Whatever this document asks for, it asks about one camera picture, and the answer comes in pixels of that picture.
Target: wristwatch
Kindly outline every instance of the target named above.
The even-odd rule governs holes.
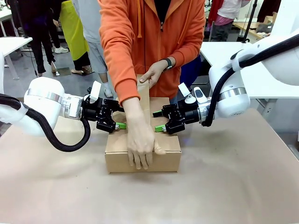
[[[163,72],[165,72],[173,67],[171,60],[169,58],[164,58],[163,60],[167,61],[167,63],[168,63],[167,67],[163,70]]]

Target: hoodie sleeve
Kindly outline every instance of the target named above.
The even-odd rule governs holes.
[[[170,55],[176,59],[175,67],[181,67],[199,55],[199,50],[204,39],[206,18],[204,10],[205,1],[200,0],[196,2],[197,5],[193,6],[196,12],[186,32],[183,45]]]
[[[98,0],[101,6],[101,44],[109,75],[119,97],[139,97],[131,59],[135,35],[128,18],[127,0]]]

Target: human hand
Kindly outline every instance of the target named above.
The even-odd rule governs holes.
[[[144,83],[146,80],[149,81],[149,88],[153,87],[159,80],[162,72],[164,69],[166,69],[168,66],[168,63],[166,60],[161,60],[156,63],[153,63],[149,70],[142,75],[140,78],[140,82]]]
[[[53,23],[56,27],[59,27],[59,22],[57,20],[53,20]]]
[[[166,152],[155,140],[155,134],[151,126],[146,122],[138,98],[131,98],[122,103],[128,125],[128,158],[131,166],[137,169],[148,169],[153,163],[154,152],[163,155]]]

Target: black pants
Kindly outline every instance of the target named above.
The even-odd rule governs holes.
[[[215,26],[212,30],[211,41],[212,42],[225,42],[228,39],[228,34],[233,26],[233,22],[222,26]]]
[[[42,44],[47,56],[48,63],[51,64],[51,62],[55,61],[54,56],[52,54],[52,44],[49,36],[49,30],[46,24],[30,24],[27,33],[28,36],[32,37],[33,39],[31,42],[31,48],[34,54],[34,58],[36,59],[37,71],[38,73],[44,73],[46,72],[46,70],[43,65]]]
[[[77,71],[82,70],[83,66],[90,65],[88,53],[86,52],[78,60],[74,61],[74,65],[75,65],[75,70],[77,70]]]
[[[47,27],[48,27],[51,39],[54,43],[54,46],[56,48],[60,48],[60,41],[59,41],[59,38],[58,38],[58,32],[57,32],[56,26],[53,23],[53,13],[51,11],[49,11],[48,14],[47,14],[46,23],[47,23]]]

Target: orange hoodie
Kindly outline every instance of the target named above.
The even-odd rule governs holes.
[[[175,68],[163,72],[149,94],[175,97],[180,67],[199,55],[206,22],[205,0],[171,0],[162,27],[154,0],[99,2],[101,43],[120,102],[139,97],[136,74],[144,74],[153,63],[169,56],[176,59]]]

